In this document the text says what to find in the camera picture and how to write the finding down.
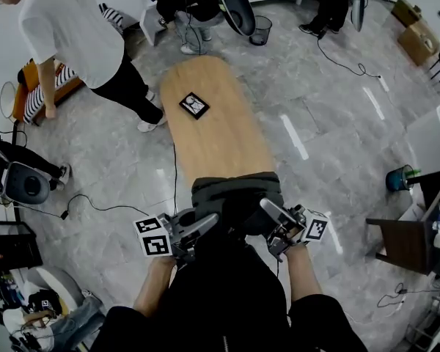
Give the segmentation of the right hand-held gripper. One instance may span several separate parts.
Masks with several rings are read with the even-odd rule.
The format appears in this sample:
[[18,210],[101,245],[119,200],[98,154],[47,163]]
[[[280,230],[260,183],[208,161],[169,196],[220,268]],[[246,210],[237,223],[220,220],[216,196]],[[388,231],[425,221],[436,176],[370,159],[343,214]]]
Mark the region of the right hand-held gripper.
[[267,198],[260,200],[260,207],[276,226],[265,234],[269,253],[279,262],[290,247],[303,243],[319,242],[329,225],[329,218],[321,212],[296,205],[285,209]]

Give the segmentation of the black backpack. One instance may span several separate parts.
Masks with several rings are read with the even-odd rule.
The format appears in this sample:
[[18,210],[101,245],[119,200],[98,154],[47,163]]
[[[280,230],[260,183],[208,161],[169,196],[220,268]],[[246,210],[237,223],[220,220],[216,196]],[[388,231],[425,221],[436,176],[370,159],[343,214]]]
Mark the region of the black backpack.
[[275,172],[240,177],[201,177],[191,188],[191,202],[197,220],[216,213],[219,225],[238,229],[244,235],[269,235],[276,222],[260,206],[269,199],[282,207],[280,182]]

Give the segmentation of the person's left forearm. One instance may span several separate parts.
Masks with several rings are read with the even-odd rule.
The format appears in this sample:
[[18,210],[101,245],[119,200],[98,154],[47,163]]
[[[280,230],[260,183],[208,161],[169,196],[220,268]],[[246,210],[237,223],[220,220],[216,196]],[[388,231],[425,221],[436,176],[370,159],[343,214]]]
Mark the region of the person's left forearm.
[[156,313],[161,298],[169,287],[175,265],[176,260],[172,256],[155,257],[151,261],[142,288],[133,304],[137,312],[146,318]]

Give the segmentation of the person's black clothing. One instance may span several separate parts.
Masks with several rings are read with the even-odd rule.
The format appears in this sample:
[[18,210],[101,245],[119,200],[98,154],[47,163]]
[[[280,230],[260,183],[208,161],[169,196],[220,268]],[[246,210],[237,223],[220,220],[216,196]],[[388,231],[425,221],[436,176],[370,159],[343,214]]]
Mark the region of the person's black clothing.
[[173,268],[149,318],[112,307],[90,352],[368,352],[339,301],[291,301],[247,244],[217,241],[205,257]]

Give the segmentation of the dark wooden cabinet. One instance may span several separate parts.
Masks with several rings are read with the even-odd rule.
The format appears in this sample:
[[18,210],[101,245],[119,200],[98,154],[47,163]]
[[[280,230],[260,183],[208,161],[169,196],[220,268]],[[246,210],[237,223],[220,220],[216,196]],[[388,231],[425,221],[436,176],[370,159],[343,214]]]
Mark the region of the dark wooden cabinet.
[[385,263],[428,275],[440,259],[440,248],[434,245],[436,232],[432,223],[440,204],[440,172],[421,176],[417,181],[423,196],[425,211],[414,221],[366,219],[369,225],[380,227],[385,253],[375,258]]

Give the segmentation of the blue waste bin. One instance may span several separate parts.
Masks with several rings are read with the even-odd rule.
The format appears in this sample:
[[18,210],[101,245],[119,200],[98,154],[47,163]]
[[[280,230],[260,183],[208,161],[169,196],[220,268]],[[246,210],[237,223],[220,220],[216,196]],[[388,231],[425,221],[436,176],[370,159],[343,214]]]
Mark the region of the blue waste bin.
[[390,192],[409,191],[413,185],[408,182],[414,176],[412,166],[406,164],[398,169],[392,170],[386,174],[385,185]]

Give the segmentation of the oval wooden table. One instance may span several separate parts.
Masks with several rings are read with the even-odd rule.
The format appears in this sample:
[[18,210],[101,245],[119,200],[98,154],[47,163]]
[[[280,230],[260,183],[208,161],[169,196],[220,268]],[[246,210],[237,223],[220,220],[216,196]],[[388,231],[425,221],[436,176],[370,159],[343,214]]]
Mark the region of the oval wooden table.
[[[199,120],[179,106],[190,92],[210,106]],[[275,170],[251,104],[223,59],[196,56],[173,65],[160,83],[160,99],[189,186],[201,177]]]

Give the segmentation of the black oval shell case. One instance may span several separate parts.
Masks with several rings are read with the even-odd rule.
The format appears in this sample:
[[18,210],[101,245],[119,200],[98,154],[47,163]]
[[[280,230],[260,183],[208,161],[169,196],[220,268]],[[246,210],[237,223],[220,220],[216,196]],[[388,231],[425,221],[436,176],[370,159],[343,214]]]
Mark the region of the black oval shell case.
[[4,178],[3,196],[13,202],[40,205],[51,192],[49,181],[40,172],[18,162],[11,162]]
[[256,19],[249,0],[219,0],[225,20],[239,35],[250,37],[256,30]]

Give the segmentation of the black glass cabinet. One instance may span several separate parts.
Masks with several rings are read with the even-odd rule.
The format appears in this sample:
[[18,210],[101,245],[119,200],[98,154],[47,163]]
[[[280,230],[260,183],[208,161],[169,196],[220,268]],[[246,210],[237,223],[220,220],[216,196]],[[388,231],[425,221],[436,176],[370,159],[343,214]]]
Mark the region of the black glass cabinet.
[[0,221],[0,271],[42,264],[34,231],[24,222]]

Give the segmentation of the white block table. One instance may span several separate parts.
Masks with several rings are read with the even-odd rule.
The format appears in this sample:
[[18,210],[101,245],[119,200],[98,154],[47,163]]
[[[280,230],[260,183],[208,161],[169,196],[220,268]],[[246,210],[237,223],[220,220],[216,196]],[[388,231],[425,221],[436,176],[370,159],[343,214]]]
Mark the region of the white block table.
[[440,171],[440,106],[411,123],[407,139],[423,175]]

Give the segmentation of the orange sofa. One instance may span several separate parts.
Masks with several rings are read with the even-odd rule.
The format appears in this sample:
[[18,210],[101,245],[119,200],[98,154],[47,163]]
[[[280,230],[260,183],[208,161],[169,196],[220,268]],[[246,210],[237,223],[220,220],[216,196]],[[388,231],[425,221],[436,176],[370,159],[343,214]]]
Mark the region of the orange sofa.
[[[54,62],[55,75],[56,75],[56,71],[60,65],[64,65],[64,64],[59,61]],[[34,63],[34,60],[30,59],[26,63],[26,65],[23,66],[20,69],[20,71],[18,72],[18,88],[17,88],[16,94],[15,94],[15,105],[14,105],[12,116],[16,120],[18,120],[19,122],[25,123],[24,119],[23,119],[23,115],[24,115],[26,97],[27,97],[29,91],[31,89],[33,89],[34,87],[36,87],[37,84],[40,84],[39,79],[38,79],[37,67]],[[83,85],[84,85],[84,83],[83,83],[83,81],[81,81],[81,85],[77,89],[79,89]],[[67,97],[69,97],[77,89],[73,90]],[[37,120],[40,119],[41,117],[43,117],[44,115],[45,115],[45,108],[35,117],[34,121],[30,124],[37,123]]]

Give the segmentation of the white round hoop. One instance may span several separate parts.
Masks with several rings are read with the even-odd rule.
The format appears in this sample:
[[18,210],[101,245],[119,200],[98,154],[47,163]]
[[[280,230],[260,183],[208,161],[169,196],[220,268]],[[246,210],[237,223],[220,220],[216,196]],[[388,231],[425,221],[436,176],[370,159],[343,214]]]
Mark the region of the white round hoop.
[[11,122],[15,121],[12,116],[15,105],[16,88],[11,81],[6,81],[0,91],[0,111],[4,119]]

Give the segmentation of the cardboard box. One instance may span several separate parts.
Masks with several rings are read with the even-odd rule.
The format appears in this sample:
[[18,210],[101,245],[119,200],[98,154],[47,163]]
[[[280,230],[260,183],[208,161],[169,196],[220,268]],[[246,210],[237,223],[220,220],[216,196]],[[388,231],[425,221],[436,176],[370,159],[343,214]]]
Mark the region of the cardboard box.
[[397,41],[417,67],[440,51],[440,40],[425,20],[408,26]]
[[391,14],[405,27],[411,26],[422,17],[421,9],[417,5],[411,5],[407,0],[397,0]]

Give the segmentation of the small striped pillow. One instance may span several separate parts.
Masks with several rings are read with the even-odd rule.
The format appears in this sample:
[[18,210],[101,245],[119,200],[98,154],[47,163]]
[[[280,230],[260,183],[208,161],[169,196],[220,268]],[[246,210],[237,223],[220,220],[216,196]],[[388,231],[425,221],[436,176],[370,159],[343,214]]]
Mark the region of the small striped pillow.
[[108,7],[105,3],[98,5],[103,17],[123,36],[123,16],[119,11]]

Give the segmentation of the black picture frame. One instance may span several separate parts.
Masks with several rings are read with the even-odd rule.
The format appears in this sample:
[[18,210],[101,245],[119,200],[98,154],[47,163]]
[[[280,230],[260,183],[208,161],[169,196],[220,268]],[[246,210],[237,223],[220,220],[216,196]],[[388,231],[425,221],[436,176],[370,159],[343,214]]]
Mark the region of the black picture frame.
[[210,109],[210,106],[193,92],[185,96],[179,102],[179,106],[195,120],[199,120]]

